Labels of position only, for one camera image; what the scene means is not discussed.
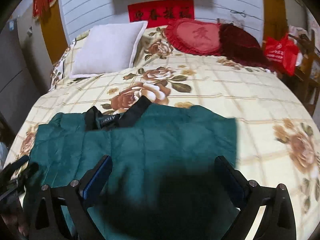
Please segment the dark green puffer jacket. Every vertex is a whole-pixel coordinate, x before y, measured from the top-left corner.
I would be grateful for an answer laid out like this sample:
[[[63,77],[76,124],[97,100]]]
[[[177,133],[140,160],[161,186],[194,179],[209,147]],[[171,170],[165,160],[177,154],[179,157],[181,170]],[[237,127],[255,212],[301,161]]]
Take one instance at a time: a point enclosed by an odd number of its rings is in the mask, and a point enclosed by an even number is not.
[[[152,103],[127,122],[134,111],[115,122],[96,108],[57,113],[40,125],[30,153],[39,171],[23,201],[27,217],[43,184],[65,186],[109,155],[112,173],[89,210],[106,239],[220,239],[238,210],[214,161],[222,155],[235,164],[236,120],[201,106]]]

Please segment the floral cream bed sheet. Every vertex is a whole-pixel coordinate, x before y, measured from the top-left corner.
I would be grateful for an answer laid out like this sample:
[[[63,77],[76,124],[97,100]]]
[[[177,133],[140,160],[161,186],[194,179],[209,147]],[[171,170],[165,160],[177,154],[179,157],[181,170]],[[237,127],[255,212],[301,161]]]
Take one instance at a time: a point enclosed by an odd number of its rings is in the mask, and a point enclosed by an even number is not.
[[[105,114],[127,110],[144,95],[171,107],[200,105],[236,118],[236,165],[249,179],[289,189],[297,238],[308,239],[319,224],[319,129],[274,74],[225,57],[195,56],[174,49],[162,27],[145,31],[133,68],[71,79],[88,32],[76,37],[54,67],[51,90],[25,118],[6,162],[29,154],[37,128],[56,113],[82,113],[95,106]]]

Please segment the grey refrigerator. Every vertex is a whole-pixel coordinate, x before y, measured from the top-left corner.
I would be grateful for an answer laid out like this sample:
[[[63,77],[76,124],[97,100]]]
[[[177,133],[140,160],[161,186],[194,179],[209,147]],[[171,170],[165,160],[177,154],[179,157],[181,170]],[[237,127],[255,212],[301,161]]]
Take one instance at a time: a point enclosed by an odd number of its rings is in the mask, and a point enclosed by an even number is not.
[[[33,104],[33,81],[18,39],[16,21],[1,31],[1,115],[14,134],[23,125]]]

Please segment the wooden chair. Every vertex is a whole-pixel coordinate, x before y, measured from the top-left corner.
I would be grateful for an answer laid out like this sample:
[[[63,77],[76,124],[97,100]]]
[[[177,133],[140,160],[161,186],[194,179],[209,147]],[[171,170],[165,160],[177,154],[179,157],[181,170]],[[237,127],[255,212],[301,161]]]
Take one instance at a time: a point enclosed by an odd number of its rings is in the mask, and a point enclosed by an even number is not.
[[[301,34],[298,37],[289,34],[290,38],[297,41],[303,48],[303,59],[301,64],[295,68],[295,75],[291,78],[293,81],[293,93],[306,108],[308,113],[313,116],[319,98],[319,79],[311,77],[312,64],[319,63],[319,56],[315,49],[315,32],[312,30],[311,38]]]

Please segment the white square pillow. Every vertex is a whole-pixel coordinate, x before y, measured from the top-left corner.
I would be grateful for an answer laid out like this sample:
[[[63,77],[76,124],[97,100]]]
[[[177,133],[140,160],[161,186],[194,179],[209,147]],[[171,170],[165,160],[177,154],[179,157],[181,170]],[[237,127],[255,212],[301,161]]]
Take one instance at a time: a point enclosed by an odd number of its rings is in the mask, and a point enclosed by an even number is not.
[[[94,26],[77,52],[69,77],[93,77],[132,68],[148,21]]]

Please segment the red shopping bag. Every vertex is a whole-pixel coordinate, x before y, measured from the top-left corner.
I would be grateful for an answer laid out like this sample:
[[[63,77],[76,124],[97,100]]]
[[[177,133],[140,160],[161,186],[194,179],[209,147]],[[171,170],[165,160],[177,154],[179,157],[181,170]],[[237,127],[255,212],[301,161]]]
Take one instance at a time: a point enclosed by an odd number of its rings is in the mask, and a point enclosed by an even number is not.
[[[271,37],[266,38],[264,55],[272,68],[281,74],[294,76],[298,53],[299,48],[290,39],[288,33],[280,40]]]

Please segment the dark red velvet cushion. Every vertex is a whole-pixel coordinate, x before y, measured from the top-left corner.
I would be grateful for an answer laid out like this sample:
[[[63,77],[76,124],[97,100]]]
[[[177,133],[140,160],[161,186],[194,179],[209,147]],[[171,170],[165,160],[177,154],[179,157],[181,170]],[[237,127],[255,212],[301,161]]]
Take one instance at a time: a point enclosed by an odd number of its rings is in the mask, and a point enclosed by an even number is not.
[[[219,29],[220,54],[243,66],[269,68],[258,41],[248,32],[232,24],[221,24]]]

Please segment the red heart-shaped cushion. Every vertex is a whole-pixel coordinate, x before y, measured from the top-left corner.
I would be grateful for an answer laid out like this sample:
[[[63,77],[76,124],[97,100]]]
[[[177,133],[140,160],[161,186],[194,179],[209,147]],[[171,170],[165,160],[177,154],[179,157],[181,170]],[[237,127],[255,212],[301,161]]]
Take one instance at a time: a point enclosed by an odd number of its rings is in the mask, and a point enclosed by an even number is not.
[[[198,56],[220,55],[218,23],[201,22],[188,18],[171,21],[164,33],[167,41],[178,51]]]

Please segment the red calligraphy banner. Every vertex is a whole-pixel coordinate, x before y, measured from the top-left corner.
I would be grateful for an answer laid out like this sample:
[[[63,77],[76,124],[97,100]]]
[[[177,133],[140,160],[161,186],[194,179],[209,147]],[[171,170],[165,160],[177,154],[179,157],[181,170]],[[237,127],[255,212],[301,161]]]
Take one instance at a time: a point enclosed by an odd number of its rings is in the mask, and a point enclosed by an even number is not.
[[[194,19],[193,0],[157,0],[127,6],[130,22],[147,21],[147,28],[168,25],[181,18]]]

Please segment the red fringed wall pennant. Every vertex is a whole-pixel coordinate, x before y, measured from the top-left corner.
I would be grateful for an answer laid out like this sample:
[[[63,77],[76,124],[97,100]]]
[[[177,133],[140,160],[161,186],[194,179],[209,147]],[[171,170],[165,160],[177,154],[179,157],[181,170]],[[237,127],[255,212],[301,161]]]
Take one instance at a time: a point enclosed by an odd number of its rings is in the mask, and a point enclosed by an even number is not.
[[[57,0],[33,0],[33,18],[45,15]]]

